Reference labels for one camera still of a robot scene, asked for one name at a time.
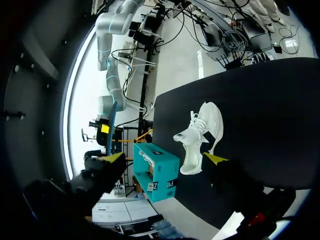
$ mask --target teal shoe box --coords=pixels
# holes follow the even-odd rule
[[[139,152],[142,151],[153,162]],[[135,143],[133,150],[133,173],[151,202],[172,198],[176,193],[180,159],[153,143]]]

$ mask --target cable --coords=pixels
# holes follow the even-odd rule
[[[200,47],[201,47],[203,50],[205,50],[205,51],[207,51],[207,52],[210,52],[210,53],[214,53],[214,52],[217,52],[217,51],[221,48],[222,41],[220,42],[219,45],[212,46],[212,47],[218,47],[218,49],[216,49],[216,50],[210,51],[210,50],[205,49],[205,48],[201,45],[201,43],[200,43],[200,41],[199,41],[199,38],[198,38],[198,36],[197,36],[196,26],[195,26],[195,20],[194,20],[193,17],[192,17],[192,24],[193,24],[193,30],[194,30],[194,34],[195,34],[196,41],[199,43]]]
[[[153,64],[153,65],[156,65],[156,63],[155,63],[155,62],[147,61],[147,60],[144,60],[144,59],[139,58],[139,57],[134,57],[133,59],[139,60],[139,61],[141,61],[141,62],[145,62],[145,63],[147,63],[147,64]]]
[[[137,71],[137,67],[135,68],[133,74],[131,75],[130,80],[126,81],[127,82],[126,86],[123,85],[123,88],[122,88],[123,94],[125,94],[125,92],[127,91],[127,88],[129,87],[129,84],[131,83],[132,79],[134,78],[136,71]]]
[[[231,16],[233,16],[234,14],[233,14],[232,11],[230,10],[230,8],[227,6],[227,4],[226,4],[225,2],[223,2],[222,0],[220,0],[220,1],[221,1],[221,3],[222,3],[226,8],[228,8]],[[222,13],[220,13],[220,12],[219,12],[219,14],[222,15],[223,17],[225,17],[225,18],[231,19],[231,28],[233,29],[233,28],[234,28],[234,27],[233,27],[233,22],[236,23],[236,20],[235,20],[233,17],[230,17],[230,16],[228,16],[228,15],[226,15],[226,14],[222,14]]]
[[[143,4],[142,6],[146,6],[146,7],[149,7],[149,8],[156,8],[157,6],[149,6],[149,5],[145,5]]]
[[[210,18],[209,16],[207,17],[204,17],[203,15],[202,16],[198,16],[199,18],[201,19],[206,19],[206,20],[210,20],[211,22],[214,22],[213,18]]]
[[[130,66],[127,62],[118,59],[118,58],[115,57],[115,55],[114,55],[114,53],[115,53],[115,52],[118,52],[118,51],[122,51],[122,50],[138,50],[138,49],[144,49],[144,48],[137,47],[137,48],[117,49],[117,50],[114,50],[113,52],[111,52],[111,56],[112,56],[114,59],[116,59],[117,61],[119,61],[119,62],[121,62],[121,63],[123,63],[123,64],[125,64],[125,65],[127,65],[127,66],[129,67],[128,77],[127,77],[127,79],[125,80],[125,82],[124,82],[124,84],[123,84],[123,86],[122,86],[122,93],[123,93],[124,97],[125,97],[127,100],[129,100],[129,101],[132,101],[132,102],[135,102],[135,103],[140,104],[139,101],[136,101],[136,100],[133,100],[133,99],[128,98],[128,97],[126,96],[125,92],[124,92],[125,85],[126,85],[126,83],[128,83],[129,78],[130,78],[131,75],[132,75],[132,68],[131,68],[131,66]],[[145,113],[142,115],[142,117],[141,117],[142,119],[143,119],[143,117],[144,117],[144,116],[147,114],[147,112],[148,112],[147,106],[146,106],[146,105],[143,105],[143,106],[145,107]],[[133,119],[133,120],[131,120],[131,121],[127,121],[127,122],[118,124],[115,128],[118,128],[118,127],[121,126],[121,125],[125,125],[125,124],[132,123],[132,122],[137,121],[137,120],[139,120],[139,119],[140,119],[140,117],[138,117],[138,118],[136,118],[136,119]]]
[[[201,2],[198,2],[197,0],[194,0],[194,1],[195,1],[196,3],[202,5],[203,7],[207,8],[210,12],[214,13],[218,18],[220,18],[222,21],[225,22],[225,20],[224,20],[222,17],[220,17],[216,12],[214,12],[214,11],[212,11],[210,8],[206,7],[206,6],[203,5]],[[215,22],[215,24],[216,24],[222,31],[224,31],[223,27],[221,27],[217,22]]]
[[[134,65],[134,66],[151,66],[151,67],[156,67],[156,65],[152,65],[152,64],[137,64],[137,65]],[[136,71],[137,71],[137,67],[135,68],[133,74],[131,75],[130,80],[127,81],[126,86],[125,86],[125,89],[123,88],[124,92],[127,91],[127,88],[128,88],[128,86],[129,86],[129,84],[131,83],[132,79],[134,78],[134,75],[135,75]]]
[[[248,46],[248,40],[246,39],[246,37],[245,37],[241,32],[235,31],[235,30],[230,30],[230,31],[226,31],[224,34],[225,34],[225,35],[224,35],[224,38],[222,39],[222,42],[223,42],[223,44],[224,44],[225,46],[227,45],[227,43],[226,43],[226,36],[227,36],[227,35],[231,35],[231,34],[237,34],[237,35],[242,39],[242,42],[239,43],[235,48],[233,48],[233,47],[230,47],[230,48],[231,48],[232,50],[241,51],[241,50],[238,49],[238,47],[243,44],[243,45],[244,45],[244,51],[246,51],[246,48],[247,48],[247,46]]]
[[[144,116],[145,116],[145,115],[147,114],[147,112],[148,112],[148,109],[147,109],[146,105],[144,105],[144,107],[145,107],[145,113],[142,115],[142,119],[144,118]],[[129,123],[135,122],[135,121],[137,121],[137,120],[140,120],[140,117],[138,117],[138,118],[136,118],[136,119],[133,119],[133,120],[131,120],[131,121],[126,121],[126,122],[124,122],[124,123],[118,124],[117,126],[115,126],[115,128],[118,128],[118,127],[121,126],[121,125],[125,125],[125,124],[129,124]]]
[[[151,66],[151,67],[156,67],[157,65],[150,64],[150,63],[147,63],[147,64],[135,64],[135,65],[132,65],[132,67],[136,67],[136,66]]]
[[[128,104],[133,109],[139,110],[139,112],[144,112],[146,110],[144,107],[136,106],[136,105],[134,105],[133,103],[131,103],[129,101],[126,104]]]
[[[296,27],[295,34],[293,34],[292,27]],[[282,51],[285,52],[286,54],[295,55],[295,54],[297,54],[298,51],[299,51],[299,45],[296,47],[295,44],[292,43],[292,46],[294,47],[295,52],[289,52],[288,49],[287,49],[287,47],[284,45],[284,40],[285,40],[285,39],[291,39],[291,38],[293,38],[293,37],[296,36],[296,35],[298,36],[298,44],[300,44],[300,37],[299,37],[299,33],[298,33],[298,28],[299,28],[298,25],[290,25],[290,29],[285,28],[285,27],[280,27],[279,30],[278,30],[279,34],[282,36],[282,38],[281,38],[280,41],[279,41],[279,46],[281,47],[281,43],[282,43],[283,47],[281,47],[281,49],[282,49]],[[281,30],[287,30],[287,31],[290,32],[290,34],[289,34],[289,35],[283,35],[283,34],[281,33]]]
[[[195,40],[195,41],[196,41],[197,43],[199,43],[199,44],[202,44],[202,45],[204,45],[204,46],[209,47],[209,45],[207,45],[207,44],[204,44],[204,43],[202,43],[202,42],[198,42],[198,41],[194,38],[194,36],[192,36],[192,33],[191,33],[190,30],[187,28],[187,26],[184,25],[184,27],[185,27],[186,30],[189,32],[189,34],[190,34],[190,36],[193,38],[193,40]]]
[[[175,35],[175,37],[174,37],[174,38],[172,38],[170,41],[165,42],[165,43],[160,44],[160,45],[157,45],[156,47],[157,47],[157,48],[158,48],[158,47],[161,47],[161,46],[166,45],[166,44],[168,44],[168,43],[171,43],[173,40],[175,40],[175,39],[176,39],[176,37],[178,37],[178,35],[181,33],[182,29],[184,28],[184,25],[185,25],[185,16],[183,15],[183,22],[182,22],[182,26],[181,26],[181,28],[180,28],[180,31],[177,33],[177,35]]]
[[[203,0],[207,3],[210,3],[210,4],[214,4],[214,5],[217,5],[217,6],[220,6],[220,7],[223,7],[223,8],[228,8],[228,9],[238,9],[238,8],[243,8],[245,7],[246,5],[249,4],[250,0],[248,0],[244,5],[242,6],[227,6],[226,3],[224,3],[225,5],[220,5],[219,2],[215,2],[215,1],[208,1],[208,0]]]
[[[220,2],[224,5],[225,8],[228,8],[228,11],[231,13],[231,16],[232,16],[233,13],[232,13],[232,11],[230,10],[230,7],[228,7],[227,4],[226,4],[224,1],[220,0]]]

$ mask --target desk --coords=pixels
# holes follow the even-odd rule
[[[320,155],[320,61],[278,59],[206,77],[158,96],[153,143],[180,157],[173,136],[186,129],[190,111],[204,101],[220,109],[224,133],[214,154],[239,159],[267,187],[310,188]],[[178,177],[175,198],[195,215],[221,228],[234,212],[203,173]]]

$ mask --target white sneaker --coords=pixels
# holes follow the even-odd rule
[[[276,22],[276,23],[280,23],[282,26],[286,25],[285,20],[282,17],[279,18],[271,18],[272,21]]]
[[[266,26],[266,29],[268,29],[269,33],[274,34],[276,32],[275,27],[272,25],[272,23],[266,24],[265,26]]]
[[[202,142],[196,141],[192,145],[182,144],[185,150],[185,158],[180,173],[183,175],[195,175],[201,173],[202,154],[200,153],[200,147]]]
[[[206,132],[215,138],[215,141],[209,153],[213,154],[217,143],[224,134],[224,124],[219,108],[213,103],[202,104],[199,113],[191,111],[191,121],[189,127],[174,135],[176,142],[182,142],[185,149],[185,158],[180,172],[184,175],[193,175],[200,173],[202,164],[202,154],[200,147],[202,143],[208,143],[203,136]]]
[[[155,162],[151,160],[150,157],[148,157],[143,151],[139,151],[139,155],[143,157],[145,161],[149,163],[149,165],[152,167],[152,169],[155,169]]]

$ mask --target floor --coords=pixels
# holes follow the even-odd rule
[[[151,1],[146,1],[146,5],[154,5]],[[110,8],[114,12],[119,5],[116,1]],[[135,20],[140,19],[141,13],[147,13],[151,10],[148,6],[143,6],[135,15]],[[283,16],[289,28],[290,25],[298,25],[298,34],[293,38],[299,45],[299,51],[295,55],[286,53],[277,54],[277,58],[292,58],[292,57],[315,57],[314,48],[310,35],[306,29],[301,25],[299,20],[291,13],[290,17]],[[182,16],[177,18],[166,19],[158,34],[165,42],[172,39],[181,29]],[[145,104],[152,109],[157,96],[186,85],[198,79],[218,74],[225,69],[218,63],[208,57],[204,50],[200,48],[199,44],[191,37],[194,37],[194,29],[192,21],[189,18],[185,19],[185,27],[182,29],[178,37],[171,43],[164,45],[160,49],[160,54],[154,56],[153,62],[157,63],[157,68],[149,76],[147,82],[146,100]],[[279,42],[281,36],[278,29],[281,27],[275,24],[276,32],[271,35],[272,42]],[[199,26],[195,28],[200,42],[205,42],[202,37]],[[70,105],[69,118],[69,149],[70,159],[74,166],[74,173],[78,174],[84,168],[83,154],[88,150],[99,149],[100,146],[95,142],[83,142],[81,137],[81,129],[84,129],[89,136],[95,134],[94,129],[88,128],[90,120],[96,118],[98,110],[97,96],[107,95],[108,91],[105,86],[105,72],[99,72],[97,68],[97,39],[93,34],[92,39],[88,44],[85,55],[79,67],[79,72],[75,79],[73,87],[73,95]],[[128,41],[128,36],[114,36],[112,49],[120,49],[124,42]],[[124,66],[119,67],[120,79],[123,83],[128,71]],[[134,111],[131,108],[126,109],[121,114],[117,114],[116,124],[122,122],[124,119],[130,119],[130,115]],[[146,119],[153,120],[153,110],[149,111]],[[304,197],[308,192],[298,192],[297,201],[293,205],[293,212],[295,212]],[[114,198],[115,196],[107,195],[105,198]],[[174,198],[164,200],[154,204],[156,210],[164,215],[179,231],[188,237],[199,240],[210,240],[218,232],[218,229],[207,224],[183,205],[181,205]],[[225,235],[232,233],[232,229],[226,228]]]

